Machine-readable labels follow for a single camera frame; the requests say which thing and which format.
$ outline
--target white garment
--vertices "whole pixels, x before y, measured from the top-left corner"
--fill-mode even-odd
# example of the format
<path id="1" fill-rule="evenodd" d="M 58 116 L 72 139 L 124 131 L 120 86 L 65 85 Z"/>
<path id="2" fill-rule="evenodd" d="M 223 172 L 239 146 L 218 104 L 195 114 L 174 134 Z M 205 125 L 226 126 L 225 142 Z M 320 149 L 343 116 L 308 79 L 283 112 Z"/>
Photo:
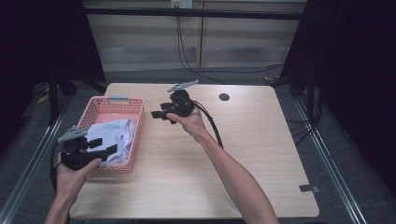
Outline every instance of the white garment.
<path id="1" fill-rule="evenodd" d="M 117 144 L 117 152 L 109 155 L 107 161 L 102 162 L 100 167 L 106 167 L 107 163 L 126 161 L 134 139 L 134 129 L 134 122 L 130 119 L 116 119 L 107 123 L 93 124 L 85 137 L 88 141 L 102 138 L 103 144 L 99 147 L 88 148 L 87 151 L 100 151 Z"/>

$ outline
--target power outlet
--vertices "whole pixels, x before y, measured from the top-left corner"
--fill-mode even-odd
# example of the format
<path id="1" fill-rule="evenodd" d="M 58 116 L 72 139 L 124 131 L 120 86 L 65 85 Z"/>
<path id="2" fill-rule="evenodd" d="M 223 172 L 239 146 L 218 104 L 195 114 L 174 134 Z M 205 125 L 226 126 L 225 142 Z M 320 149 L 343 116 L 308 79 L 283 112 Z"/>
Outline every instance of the power outlet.
<path id="1" fill-rule="evenodd" d="M 181 0 L 181 8 L 192 8 L 192 0 Z"/>
<path id="2" fill-rule="evenodd" d="M 181 8 L 181 0 L 171 0 L 171 8 Z"/>

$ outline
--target black curtain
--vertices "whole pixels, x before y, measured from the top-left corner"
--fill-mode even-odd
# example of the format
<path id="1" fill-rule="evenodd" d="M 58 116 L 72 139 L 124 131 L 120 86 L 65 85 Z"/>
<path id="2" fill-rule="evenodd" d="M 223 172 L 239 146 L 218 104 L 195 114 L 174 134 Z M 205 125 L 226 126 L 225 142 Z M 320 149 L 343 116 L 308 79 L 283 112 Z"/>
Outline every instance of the black curtain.
<path id="1" fill-rule="evenodd" d="M 304 13 L 331 19 L 300 22 L 280 77 L 292 77 L 299 94 L 313 74 L 362 156 L 396 195 L 396 2 L 314 0 Z"/>
<path id="2" fill-rule="evenodd" d="M 1 123 L 7 130 L 1 134 L 1 146 L 31 101 L 34 85 L 49 81 L 50 71 L 58 74 L 60 85 L 73 79 L 106 81 L 87 16 L 44 13 L 37 10 L 40 7 L 82 7 L 82 3 L 0 2 Z"/>

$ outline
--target forearm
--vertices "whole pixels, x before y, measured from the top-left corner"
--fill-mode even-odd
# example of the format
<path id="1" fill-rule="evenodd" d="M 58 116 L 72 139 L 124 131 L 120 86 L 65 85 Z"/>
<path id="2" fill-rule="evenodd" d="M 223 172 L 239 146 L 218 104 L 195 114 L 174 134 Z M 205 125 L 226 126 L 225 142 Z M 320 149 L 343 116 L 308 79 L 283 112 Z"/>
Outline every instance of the forearm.
<path id="1" fill-rule="evenodd" d="M 203 146 L 244 220 L 247 223 L 278 223 L 272 205 L 250 172 L 209 133 L 201 133 L 196 140 Z"/>
<path id="2" fill-rule="evenodd" d="M 69 210 L 74 200 L 71 197 L 57 195 L 53 201 L 47 215 L 46 224 L 67 223 Z"/>

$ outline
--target wrist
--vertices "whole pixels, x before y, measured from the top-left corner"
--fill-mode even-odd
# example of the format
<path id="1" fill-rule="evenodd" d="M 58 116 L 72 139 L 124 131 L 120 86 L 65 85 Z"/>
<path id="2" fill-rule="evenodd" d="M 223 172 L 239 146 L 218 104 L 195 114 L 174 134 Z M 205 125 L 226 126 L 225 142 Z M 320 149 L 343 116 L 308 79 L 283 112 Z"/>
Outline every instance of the wrist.
<path id="1" fill-rule="evenodd" d="M 202 132 L 195 138 L 195 140 L 201 144 L 201 146 L 206 150 L 208 145 L 218 144 L 213 136 L 208 132 Z"/>
<path id="2" fill-rule="evenodd" d="M 54 201 L 63 206 L 71 207 L 76 200 L 77 196 L 65 192 L 57 192 Z"/>

